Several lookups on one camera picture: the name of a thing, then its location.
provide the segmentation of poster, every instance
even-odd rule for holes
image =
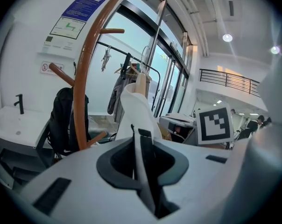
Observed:
[[[94,11],[105,0],[75,0],[61,15],[81,21],[88,21]]]
[[[59,35],[77,39],[86,22],[67,17],[60,17],[50,35]]]
[[[196,110],[198,144],[217,144],[233,140],[229,104]]]

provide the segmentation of white counter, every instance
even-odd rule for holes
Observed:
[[[0,109],[0,138],[16,144],[36,147],[45,130],[50,115],[19,107],[4,106]]]

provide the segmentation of ceiling light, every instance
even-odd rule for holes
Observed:
[[[225,42],[231,42],[231,41],[233,40],[233,36],[230,35],[230,34],[225,34],[225,35],[223,36],[223,40],[224,40]]]
[[[271,52],[276,55],[280,52],[280,48],[279,47],[272,47]]]

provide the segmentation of black faucet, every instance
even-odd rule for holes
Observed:
[[[16,97],[19,97],[19,101],[15,102],[14,106],[16,106],[17,104],[20,104],[20,113],[23,114],[24,113],[23,94],[18,94],[18,95],[16,95]]]

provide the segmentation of balcony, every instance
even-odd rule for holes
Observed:
[[[200,82],[219,84],[260,97],[257,91],[258,81],[232,73],[200,69]]]

